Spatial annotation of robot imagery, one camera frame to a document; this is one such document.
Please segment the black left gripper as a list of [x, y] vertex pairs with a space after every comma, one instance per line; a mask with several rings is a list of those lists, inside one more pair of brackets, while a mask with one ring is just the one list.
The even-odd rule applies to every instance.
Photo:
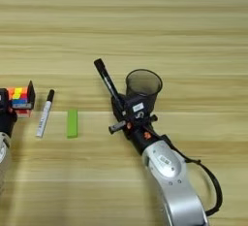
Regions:
[[[30, 104], [35, 103], [35, 89], [33, 82], [30, 81], [27, 87], [27, 98]], [[19, 117], [29, 117], [32, 110], [26, 108], [0, 107], [0, 132], [11, 137], [14, 126]]]

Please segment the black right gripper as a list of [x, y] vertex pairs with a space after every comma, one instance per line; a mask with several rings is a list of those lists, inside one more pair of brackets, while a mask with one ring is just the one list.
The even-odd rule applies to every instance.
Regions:
[[[128, 97], [124, 94], [118, 94], [118, 99], [123, 111], [128, 113]], [[114, 98], [111, 98], [111, 106], [113, 114], [119, 122], [110, 126], [108, 128], [109, 132], [114, 134], [115, 132], [122, 130], [126, 139], [133, 144], [139, 155], [142, 155], [147, 147], [161, 139], [152, 127], [152, 123], [158, 120], [158, 117], [155, 114], [146, 116], [145, 118], [127, 121], [123, 120], [122, 108], [119, 108], [118, 103]]]

